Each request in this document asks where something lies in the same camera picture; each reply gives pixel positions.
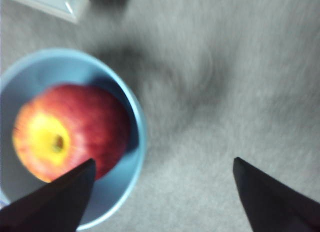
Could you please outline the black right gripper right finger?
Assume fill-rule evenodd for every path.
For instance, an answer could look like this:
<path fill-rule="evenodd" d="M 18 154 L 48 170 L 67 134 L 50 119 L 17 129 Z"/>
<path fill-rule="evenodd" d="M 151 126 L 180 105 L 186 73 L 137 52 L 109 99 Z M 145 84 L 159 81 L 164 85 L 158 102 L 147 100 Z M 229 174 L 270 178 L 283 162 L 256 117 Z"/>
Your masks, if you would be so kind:
<path fill-rule="evenodd" d="M 233 160 L 232 172 L 253 231 L 319 231 L 319 202 L 240 157 Z"/>

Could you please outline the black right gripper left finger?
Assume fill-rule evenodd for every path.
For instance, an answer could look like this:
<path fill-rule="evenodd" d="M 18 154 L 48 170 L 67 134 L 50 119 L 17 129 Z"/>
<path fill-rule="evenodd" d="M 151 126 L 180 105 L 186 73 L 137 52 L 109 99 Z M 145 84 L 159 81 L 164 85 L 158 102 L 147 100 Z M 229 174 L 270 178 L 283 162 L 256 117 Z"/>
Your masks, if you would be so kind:
<path fill-rule="evenodd" d="M 96 163 L 89 159 L 0 211 L 1 231 L 76 231 L 90 200 Z"/>

